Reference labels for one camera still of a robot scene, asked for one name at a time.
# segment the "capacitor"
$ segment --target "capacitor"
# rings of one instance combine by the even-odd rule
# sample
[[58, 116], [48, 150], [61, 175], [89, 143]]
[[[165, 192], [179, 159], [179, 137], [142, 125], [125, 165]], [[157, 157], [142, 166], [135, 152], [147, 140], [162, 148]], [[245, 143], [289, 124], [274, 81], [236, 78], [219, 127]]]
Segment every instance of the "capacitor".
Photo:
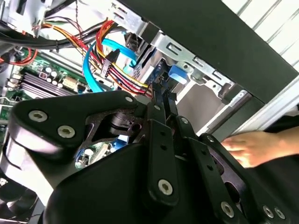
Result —
[[52, 71], [52, 72], [51, 72], [51, 76], [56, 77], [56, 76], [57, 76], [57, 72]]
[[51, 72], [52, 72], [52, 68], [47, 67], [47, 68], [45, 69], [45, 71], [46, 71], [47, 73], [51, 73]]
[[56, 77], [53, 79], [52, 84], [53, 84], [53, 85], [57, 85], [58, 82], [59, 82], [59, 80], [60, 80], [59, 76], [56, 76]]
[[59, 82], [58, 82], [58, 84], [57, 84], [57, 86], [59, 87], [59, 88], [62, 88], [64, 85], [62, 84], [62, 82], [63, 82], [63, 80], [60, 80]]

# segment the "black cable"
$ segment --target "black cable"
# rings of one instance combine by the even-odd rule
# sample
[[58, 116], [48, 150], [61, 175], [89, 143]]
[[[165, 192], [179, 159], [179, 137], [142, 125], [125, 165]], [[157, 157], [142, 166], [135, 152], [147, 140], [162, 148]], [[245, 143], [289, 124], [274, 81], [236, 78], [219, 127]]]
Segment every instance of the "black cable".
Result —
[[60, 5], [56, 6], [55, 8], [51, 9], [50, 11], [46, 12], [45, 18], [47, 19], [48, 17], [54, 15], [55, 13], [58, 13], [62, 9], [68, 7], [73, 2], [75, 2], [75, 0], [65, 0]]
[[[110, 33], [119, 32], [119, 31], [123, 31], [123, 30], [125, 30], [123, 27], [116, 27], [115, 29], [110, 30]], [[96, 33], [97, 33], [97, 30], [93, 31], [90, 34], [83, 36], [83, 42], [85, 44], [89, 44], [90, 40], [94, 40]], [[55, 50], [55, 49], [57, 49], [57, 46], [60, 49], [72, 47], [72, 45], [69, 43], [69, 41], [67, 39], [56, 41], [56, 40], [47, 40], [44, 38], [35, 38], [35, 39], [32, 38], [32, 40], [29, 40], [29, 39], [25, 39], [24, 37], [25, 36], [23, 36], [22, 39], [14, 39], [12, 37], [7, 37], [7, 35], [5, 35], [3, 33], [0, 33], [0, 41], [6, 42], [6, 43], [11, 43], [11, 44], [18, 45], [18, 46], [27, 47], [27, 48], [32, 48], [32, 49]]]

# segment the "bolt head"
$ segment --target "bolt head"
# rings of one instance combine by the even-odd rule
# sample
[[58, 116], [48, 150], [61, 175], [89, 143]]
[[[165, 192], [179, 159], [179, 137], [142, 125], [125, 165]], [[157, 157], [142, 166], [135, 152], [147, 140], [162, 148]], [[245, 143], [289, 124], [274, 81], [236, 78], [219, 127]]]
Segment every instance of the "bolt head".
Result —
[[273, 212], [268, 208], [268, 206], [264, 205], [263, 206], [263, 211], [269, 218], [274, 218]]
[[48, 119], [48, 115], [43, 111], [31, 111], [28, 114], [29, 118], [35, 122], [44, 122]]
[[282, 211], [279, 208], [275, 208], [274, 209], [276, 214], [281, 218], [281, 219], [285, 219], [285, 215], [282, 213]]
[[186, 118], [182, 118], [182, 121], [185, 123], [185, 124], [188, 124], [188, 120]]
[[233, 208], [227, 202], [221, 202], [222, 211], [230, 218], [235, 216]]
[[60, 137], [70, 139], [75, 136], [75, 130], [67, 125], [60, 126], [57, 130]]
[[159, 180], [158, 187], [159, 190], [167, 196], [173, 193], [172, 185], [167, 180], [164, 179]]
[[126, 97], [126, 101], [132, 103], [133, 102], [133, 99], [131, 97]]

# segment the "human hand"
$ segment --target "human hand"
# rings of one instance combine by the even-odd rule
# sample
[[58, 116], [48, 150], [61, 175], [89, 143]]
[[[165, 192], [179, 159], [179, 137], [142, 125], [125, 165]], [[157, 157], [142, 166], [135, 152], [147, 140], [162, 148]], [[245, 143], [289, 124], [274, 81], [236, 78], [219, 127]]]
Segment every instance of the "human hand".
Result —
[[277, 134], [250, 132], [225, 139], [222, 145], [245, 168], [289, 155], [284, 141]]

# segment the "red wire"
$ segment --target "red wire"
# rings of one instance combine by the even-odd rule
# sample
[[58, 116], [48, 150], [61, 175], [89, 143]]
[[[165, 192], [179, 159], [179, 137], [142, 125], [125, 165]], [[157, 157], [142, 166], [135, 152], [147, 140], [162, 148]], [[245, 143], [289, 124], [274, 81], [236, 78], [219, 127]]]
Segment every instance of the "red wire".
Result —
[[[74, 40], [80, 47], [84, 48], [85, 50], [88, 50], [88, 47], [87, 47], [81, 40], [79, 40], [79, 39], [76, 38], [75, 36], [72, 36], [72, 39], [73, 39], [73, 40]], [[97, 63], [100, 63], [99, 60], [97, 59], [97, 57], [94, 55], [94, 53], [93, 53], [93, 52], [90, 52], [90, 53], [91, 53], [92, 57], [96, 60], [96, 62], [97, 62]], [[141, 93], [141, 94], [144, 94], [144, 93], [145, 93], [145, 91], [140, 90], [140, 89], [137, 89], [135, 86], [133, 86], [131, 83], [129, 83], [125, 78], [123, 78], [121, 75], [119, 75], [115, 68], [111, 68], [110, 71], [111, 71], [111, 73], [112, 73], [112, 74], [110, 73], [111, 75], [114, 75], [116, 78], [118, 78], [118, 79], [120, 79], [121, 81], [123, 81], [127, 86], [129, 86], [130, 88], [132, 88], [132, 90], [135, 90], [136, 92]], [[126, 86], [122, 86], [122, 88], [128, 90], [129, 92], [131, 92], [130, 89], [126, 88]]]
[[101, 52], [103, 52], [102, 33], [105, 32], [107, 27], [110, 26], [112, 23], [114, 23], [113, 20], [109, 20], [109, 21], [105, 22], [96, 35], [97, 45]]
[[9, 62], [9, 64], [13, 64], [13, 65], [26, 65], [26, 64], [29, 64], [31, 63], [35, 57], [37, 56], [37, 50], [35, 50], [35, 53], [33, 54], [33, 56], [31, 57], [32, 53], [31, 53], [31, 49], [28, 48], [28, 55], [27, 57], [20, 61], [20, 62]]
[[132, 88], [133, 90], [135, 90], [136, 92], [139, 93], [144, 93], [144, 91], [137, 89], [135, 86], [133, 86], [131, 83], [129, 83], [126, 79], [124, 79], [123, 77], [119, 76], [113, 69], [111, 69], [111, 72], [117, 77], [119, 78], [121, 81], [123, 81], [127, 86], [129, 86], [130, 88]]

